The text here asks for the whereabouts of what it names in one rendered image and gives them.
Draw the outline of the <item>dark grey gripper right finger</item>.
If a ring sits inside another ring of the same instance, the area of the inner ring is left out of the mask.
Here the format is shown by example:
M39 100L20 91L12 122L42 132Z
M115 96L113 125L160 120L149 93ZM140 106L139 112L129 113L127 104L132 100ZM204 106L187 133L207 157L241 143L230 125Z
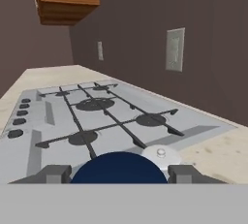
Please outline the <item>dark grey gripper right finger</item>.
M169 183L221 183L224 181L201 174L192 165L169 165Z

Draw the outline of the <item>dark blue round pot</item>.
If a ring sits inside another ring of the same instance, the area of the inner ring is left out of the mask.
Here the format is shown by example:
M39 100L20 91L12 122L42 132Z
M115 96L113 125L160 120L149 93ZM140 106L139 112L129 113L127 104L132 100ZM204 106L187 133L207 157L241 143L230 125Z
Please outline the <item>dark blue round pot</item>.
M145 157L119 151L102 154L85 163L73 176L72 183L164 184L167 179Z

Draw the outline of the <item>silver pot lid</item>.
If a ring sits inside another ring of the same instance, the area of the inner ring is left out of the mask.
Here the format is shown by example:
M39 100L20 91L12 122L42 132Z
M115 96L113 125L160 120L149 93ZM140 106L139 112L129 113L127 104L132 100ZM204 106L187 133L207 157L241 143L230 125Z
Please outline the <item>silver pot lid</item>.
M168 171L169 165L180 165L182 161L176 150L163 144L148 146L141 155L153 162L163 173Z

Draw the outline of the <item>silver gas hob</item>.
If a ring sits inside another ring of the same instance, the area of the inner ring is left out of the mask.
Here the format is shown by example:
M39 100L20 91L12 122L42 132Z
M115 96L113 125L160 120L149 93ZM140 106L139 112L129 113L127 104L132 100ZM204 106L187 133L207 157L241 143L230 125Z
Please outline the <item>silver gas hob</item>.
M30 107L20 109L21 104ZM28 114L17 116L18 111ZM26 123L13 125L16 118ZM23 134L9 139L8 133L16 129ZM35 175L47 165L70 165L75 174L108 152L141 155L155 144L179 152L232 129L224 121L119 80L25 90L0 135L0 183Z

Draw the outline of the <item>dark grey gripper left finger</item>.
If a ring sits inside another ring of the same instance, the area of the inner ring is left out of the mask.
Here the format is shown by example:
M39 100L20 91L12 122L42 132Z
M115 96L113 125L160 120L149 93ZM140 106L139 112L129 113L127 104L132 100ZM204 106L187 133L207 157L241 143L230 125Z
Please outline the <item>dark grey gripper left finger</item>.
M15 183L70 183L71 173L70 165L47 165L35 175L18 179Z

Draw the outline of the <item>large grey wall socket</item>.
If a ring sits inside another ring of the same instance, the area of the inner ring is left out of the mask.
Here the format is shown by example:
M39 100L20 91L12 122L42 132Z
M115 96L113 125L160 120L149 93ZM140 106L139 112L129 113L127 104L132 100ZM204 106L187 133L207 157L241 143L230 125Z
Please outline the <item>large grey wall socket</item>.
M181 72L183 69L185 28L167 31L166 69Z

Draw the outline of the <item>small grey wall socket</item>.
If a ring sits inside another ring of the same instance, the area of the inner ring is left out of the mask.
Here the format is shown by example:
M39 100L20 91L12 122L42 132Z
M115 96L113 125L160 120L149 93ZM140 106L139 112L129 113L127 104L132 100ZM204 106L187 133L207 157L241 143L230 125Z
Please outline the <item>small grey wall socket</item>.
M99 60L103 61L104 60L104 54L103 54L103 43L98 42L98 58Z

